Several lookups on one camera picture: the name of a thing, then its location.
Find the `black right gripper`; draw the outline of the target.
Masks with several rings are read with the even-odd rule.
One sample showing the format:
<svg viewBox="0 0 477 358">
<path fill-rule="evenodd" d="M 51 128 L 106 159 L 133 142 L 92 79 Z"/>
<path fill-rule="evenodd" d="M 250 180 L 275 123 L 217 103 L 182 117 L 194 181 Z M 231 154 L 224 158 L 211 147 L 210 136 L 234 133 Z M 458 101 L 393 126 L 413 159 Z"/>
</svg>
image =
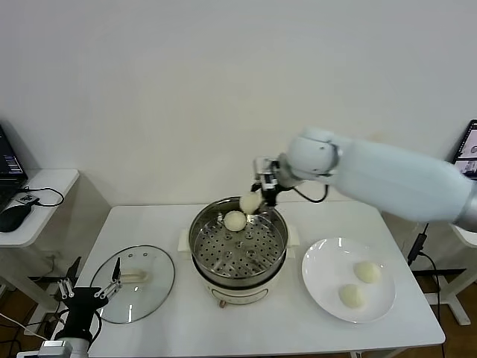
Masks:
<svg viewBox="0 0 477 358">
<path fill-rule="evenodd" d="M 294 176 L 291 173 L 288 161 L 285 158 L 278 158 L 275 162 L 275 177 L 277 183 L 286 189 L 294 187 Z M 275 207 L 277 205 L 277 196 L 279 191 L 276 187 L 271 189 L 262 188 L 260 182 L 255 182 L 250 188 L 251 192 L 262 193 L 262 200 L 265 206 Z"/>
</svg>

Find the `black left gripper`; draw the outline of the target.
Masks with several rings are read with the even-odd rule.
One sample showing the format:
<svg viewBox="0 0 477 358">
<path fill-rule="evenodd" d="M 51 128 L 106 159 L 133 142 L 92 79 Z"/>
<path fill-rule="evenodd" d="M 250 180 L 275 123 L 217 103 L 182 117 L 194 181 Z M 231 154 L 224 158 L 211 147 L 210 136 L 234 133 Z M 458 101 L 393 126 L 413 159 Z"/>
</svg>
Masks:
<svg viewBox="0 0 477 358">
<path fill-rule="evenodd" d="M 121 258 L 116 257 L 116 261 L 109 259 L 102 264 L 93 277 L 93 283 L 100 283 L 101 288 L 74 288 L 80 261 L 81 257 L 77 257 L 66 276 L 57 281 L 60 298 L 65 299 L 69 309 L 60 338 L 92 338 L 90 328 L 95 312 L 106 306 L 107 299 L 112 299 L 122 287 Z"/>
</svg>

